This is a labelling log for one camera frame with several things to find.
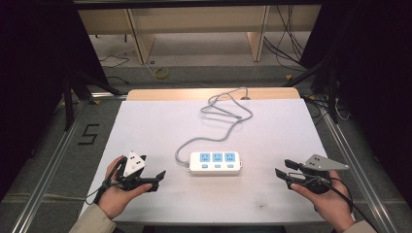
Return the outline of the white power strip blue sockets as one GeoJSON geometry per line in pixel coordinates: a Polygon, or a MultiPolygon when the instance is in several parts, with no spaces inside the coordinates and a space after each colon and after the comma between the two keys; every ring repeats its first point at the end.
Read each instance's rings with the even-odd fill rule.
{"type": "Polygon", "coordinates": [[[189,158],[189,172],[193,175],[237,175],[241,168],[242,161],[237,151],[196,151],[189,158]]]}

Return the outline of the wooden desk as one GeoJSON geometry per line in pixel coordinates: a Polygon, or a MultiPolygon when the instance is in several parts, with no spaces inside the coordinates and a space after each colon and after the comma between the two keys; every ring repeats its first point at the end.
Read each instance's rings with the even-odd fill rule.
{"type": "Polygon", "coordinates": [[[80,10],[89,35],[129,34],[138,61],[146,63],[157,34],[245,32],[259,61],[266,32],[280,31],[292,17],[294,31],[314,28],[319,5],[80,10]]]}

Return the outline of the person's left hand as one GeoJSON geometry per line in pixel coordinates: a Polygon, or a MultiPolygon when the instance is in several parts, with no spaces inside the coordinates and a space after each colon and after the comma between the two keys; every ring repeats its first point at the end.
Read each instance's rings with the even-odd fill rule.
{"type": "Polygon", "coordinates": [[[152,185],[146,183],[125,191],[113,185],[101,195],[98,206],[109,219],[113,219],[119,216],[134,198],[148,192],[151,188],[152,185]]]}

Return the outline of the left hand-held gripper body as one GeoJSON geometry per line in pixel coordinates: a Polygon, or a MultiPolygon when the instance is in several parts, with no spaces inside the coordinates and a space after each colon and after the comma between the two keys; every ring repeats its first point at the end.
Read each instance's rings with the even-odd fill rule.
{"type": "Polygon", "coordinates": [[[140,156],[131,151],[128,156],[124,156],[117,167],[117,186],[122,190],[132,190],[143,184],[140,177],[146,166],[146,162],[140,156]]]}

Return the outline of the person's right hand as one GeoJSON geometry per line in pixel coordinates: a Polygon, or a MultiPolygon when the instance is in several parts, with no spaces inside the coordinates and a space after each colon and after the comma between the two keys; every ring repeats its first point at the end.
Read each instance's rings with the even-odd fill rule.
{"type": "Polygon", "coordinates": [[[348,203],[332,189],[323,194],[315,194],[304,186],[292,184],[292,189],[308,199],[319,215],[332,225],[337,233],[343,233],[355,224],[348,203]]]}

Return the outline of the white table mat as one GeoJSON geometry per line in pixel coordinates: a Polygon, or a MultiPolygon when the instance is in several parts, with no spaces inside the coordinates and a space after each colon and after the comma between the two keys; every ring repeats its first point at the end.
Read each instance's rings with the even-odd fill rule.
{"type": "Polygon", "coordinates": [[[144,177],[166,171],[156,192],[133,200],[119,219],[153,225],[242,225],[316,222],[313,205],[275,175],[285,160],[306,161],[325,150],[300,99],[220,102],[244,117],[232,126],[224,116],[201,114],[205,101],[125,101],[95,173],[135,151],[147,156],[144,177]],[[242,169],[235,176],[194,176],[183,161],[194,151],[234,150],[242,169]]]}

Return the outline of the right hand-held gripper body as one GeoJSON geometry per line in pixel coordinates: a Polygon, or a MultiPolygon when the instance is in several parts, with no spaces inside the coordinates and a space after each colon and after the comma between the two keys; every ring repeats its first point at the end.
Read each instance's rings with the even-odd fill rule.
{"type": "Polygon", "coordinates": [[[331,185],[330,171],[348,170],[349,166],[318,154],[313,154],[306,162],[298,163],[300,174],[291,173],[292,183],[300,184],[311,192],[323,194],[331,185]]]}

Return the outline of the metal floor rail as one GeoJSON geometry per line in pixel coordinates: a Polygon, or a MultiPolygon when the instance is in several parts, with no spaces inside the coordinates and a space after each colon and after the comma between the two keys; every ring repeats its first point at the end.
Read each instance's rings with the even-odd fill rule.
{"type": "Polygon", "coordinates": [[[34,190],[29,194],[24,208],[18,215],[17,222],[13,227],[12,233],[26,233],[28,231],[30,224],[40,208],[42,200],[44,199],[44,196],[52,182],[64,153],[67,151],[87,105],[87,101],[79,101],[75,106],[74,119],[68,128],[62,131],[62,135],[58,139],[58,144],[53,149],[51,158],[41,173],[40,180],[38,180],[34,190]]]}
{"type": "Polygon", "coordinates": [[[361,168],[361,164],[356,158],[356,154],[349,145],[347,137],[342,132],[340,126],[333,121],[325,107],[321,107],[320,111],[325,115],[323,120],[326,122],[344,160],[350,166],[354,180],[357,182],[370,212],[373,214],[377,228],[381,233],[399,233],[384,202],[372,186],[371,181],[368,179],[368,173],[361,168]]]}

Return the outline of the black curtain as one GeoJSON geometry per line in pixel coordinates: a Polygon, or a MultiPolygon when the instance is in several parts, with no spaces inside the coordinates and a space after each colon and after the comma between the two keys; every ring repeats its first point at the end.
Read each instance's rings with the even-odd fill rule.
{"type": "Polygon", "coordinates": [[[311,68],[337,45],[338,93],[412,208],[412,0],[319,1],[301,63],[311,68]]]}
{"type": "Polygon", "coordinates": [[[79,74],[108,82],[74,0],[0,0],[0,201],[79,74]]]}

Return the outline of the black metal stand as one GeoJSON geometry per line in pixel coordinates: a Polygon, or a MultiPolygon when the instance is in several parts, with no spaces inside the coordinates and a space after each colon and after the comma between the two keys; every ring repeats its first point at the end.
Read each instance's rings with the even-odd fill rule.
{"type": "Polygon", "coordinates": [[[327,82],[326,87],[328,88],[327,92],[327,112],[332,119],[333,123],[337,123],[337,110],[336,110],[336,77],[333,67],[327,61],[321,61],[317,65],[303,72],[301,75],[296,78],[292,78],[284,87],[293,87],[303,81],[314,77],[312,83],[312,91],[318,93],[323,90],[321,87],[321,82],[327,82]]]}
{"type": "Polygon", "coordinates": [[[65,130],[68,130],[71,127],[75,119],[74,109],[73,109],[72,91],[75,92],[75,94],[80,100],[89,100],[91,98],[91,92],[89,91],[87,87],[89,83],[94,84],[115,96],[126,95],[126,92],[113,88],[109,86],[108,83],[99,81],[98,79],[94,78],[93,76],[83,71],[74,71],[74,72],[68,73],[62,79],[65,114],[66,114],[65,130]]]}

